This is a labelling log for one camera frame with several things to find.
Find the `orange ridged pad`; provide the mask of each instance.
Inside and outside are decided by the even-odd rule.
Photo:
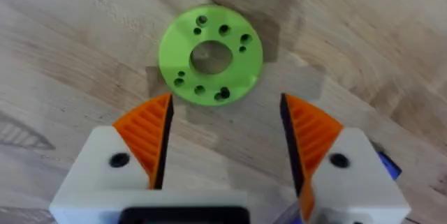
[[[150,178],[149,188],[161,188],[173,103],[170,94],[134,108],[113,126]]]
[[[281,97],[281,117],[302,217],[307,221],[314,207],[312,175],[343,125],[317,107],[288,94]]]

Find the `black screw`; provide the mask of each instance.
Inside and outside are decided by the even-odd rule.
[[[331,154],[330,162],[338,168],[347,168],[350,165],[349,159],[343,154]]]
[[[114,168],[124,167],[130,159],[131,157],[126,153],[113,154],[109,160],[109,165]]]

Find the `wooden surface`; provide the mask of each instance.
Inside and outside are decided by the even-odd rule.
[[[91,129],[164,90],[161,36],[203,3],[248,17],[265,65],[238,103],[175,99],[166,190],[246,190],[254,223],[271,223],[294,202],[279,118],[289,92],[386,149],[407,223],[447,221],[446,0],[0,0],[2,223],[51,222]]]

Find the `blue part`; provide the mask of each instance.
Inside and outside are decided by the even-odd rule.
[[[382,160],[382,163],[385,165],[385,168],[387,169],[388,173],[390,174],[391,178],[396,180],[398,176],[402,173],[402,169],[394,163],[390,157],[388,157],[383,152],[379,151],[377,152],[379,155],[380,160]]]
[[[303,222],[301,221],[301,218],[298,218],[297,220],[292,221],[291,224],[303,224]]]

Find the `green 3d-printed disc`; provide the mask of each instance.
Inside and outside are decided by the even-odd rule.
[[[200,72],[191,62],[195,47],[218,42],[231,51],[220,73]],[[159,66],[169,87],[199,105],[225,105],[249,92],[261,72],[258,34],[239,13],[222,6],[199,6],[181,14],[168,28],[159,49]]]

